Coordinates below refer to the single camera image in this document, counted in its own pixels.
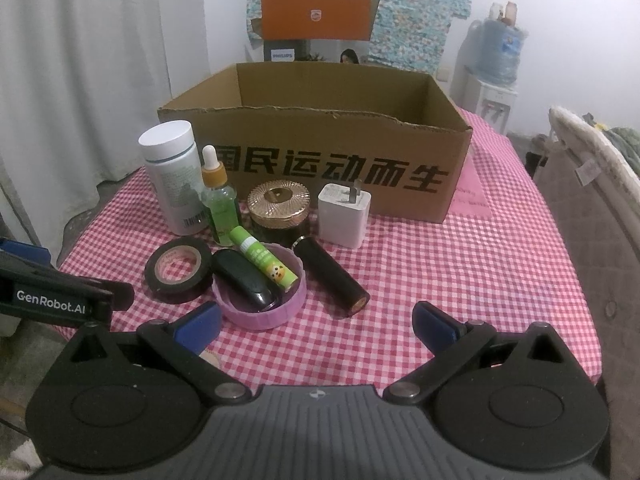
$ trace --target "dropper bottle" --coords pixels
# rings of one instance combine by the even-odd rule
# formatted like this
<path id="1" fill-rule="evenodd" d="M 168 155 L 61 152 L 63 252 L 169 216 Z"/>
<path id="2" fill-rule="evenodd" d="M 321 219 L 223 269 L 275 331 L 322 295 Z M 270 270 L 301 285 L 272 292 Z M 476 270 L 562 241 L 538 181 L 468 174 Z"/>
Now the dropper bottle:
<path id="1" fill-rule="evenodd" d="M 217 244 L 231 247 L 231 230 L 242 224 L 238 194 L 226 178 L 225 165 L 218 160 L 216 149 L 209 145 L 202 149 L 204 190 L 200 199 L 209 212 L 211 233 Z"/>

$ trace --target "lip balm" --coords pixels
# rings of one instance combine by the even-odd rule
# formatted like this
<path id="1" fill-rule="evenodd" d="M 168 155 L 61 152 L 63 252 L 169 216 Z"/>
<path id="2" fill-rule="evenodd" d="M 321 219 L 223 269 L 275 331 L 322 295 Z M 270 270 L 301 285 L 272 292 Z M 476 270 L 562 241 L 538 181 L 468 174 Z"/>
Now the lip balm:
<path id="1" fill-rule="evenodd" d="M 254 264 L 272 282 L 281 286 L 287 292 L 298 277 L 288 269 L 271 251 L 252 237 L 247 230 L 238 226 L 229 233 L 231 241 L 240 247 L 244 257 Z"/>

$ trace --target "green liquid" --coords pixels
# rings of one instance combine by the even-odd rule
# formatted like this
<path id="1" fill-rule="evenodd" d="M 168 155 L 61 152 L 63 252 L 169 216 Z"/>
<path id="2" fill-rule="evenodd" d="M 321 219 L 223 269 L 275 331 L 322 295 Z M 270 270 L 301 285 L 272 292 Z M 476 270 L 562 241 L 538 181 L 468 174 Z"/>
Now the green liquid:
<path id="1" fill-rule="evenodd" d="M 231 247 L 234 243 L 229 233 L 240 225 L 238 199 L 225 196 L 222 200 L 212 200 L 207 204 L 207 211 L 214 240 L 223 247 Z"/>

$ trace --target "black electrical tape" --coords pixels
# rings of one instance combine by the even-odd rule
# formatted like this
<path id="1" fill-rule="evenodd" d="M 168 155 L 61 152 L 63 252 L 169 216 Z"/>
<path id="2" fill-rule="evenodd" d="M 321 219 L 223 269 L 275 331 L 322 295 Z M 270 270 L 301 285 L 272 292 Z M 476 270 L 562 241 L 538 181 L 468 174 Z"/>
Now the black electrical tape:
<path id="1" fill-rule="evenodd" d="M 357 314 L 369 303 L 369 293 L 314 238 L 300 237 L 291 248 L 347 316 Z"/>
<path id="2" fill-rule="evenodd" d="M 180 280 L 164 278 L 164 270 L 176 260 L 194 262 Z M 145 281 L 154 297 L 163 303 L 187 303 L 201 296 L 213 280 L 211 249 L 199 238 L 176 238 L 156 249 L 145 266 Z"/>

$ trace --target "pink paper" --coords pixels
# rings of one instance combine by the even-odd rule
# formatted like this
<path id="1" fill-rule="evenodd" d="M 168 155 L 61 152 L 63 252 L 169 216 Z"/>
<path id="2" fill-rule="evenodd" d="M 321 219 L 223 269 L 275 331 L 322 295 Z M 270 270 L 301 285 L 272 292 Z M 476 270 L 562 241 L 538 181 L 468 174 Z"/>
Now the pink paper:
<path id="1" fill-rule="evenodd" d="M 473 216 L 474 218 L 491 218 L 491 208 L 486 201 L 482 183 L 474 165 L 473 156 L 469 153 L 462 166 L 460 179 L 453 194 L 449 214 Z"/>

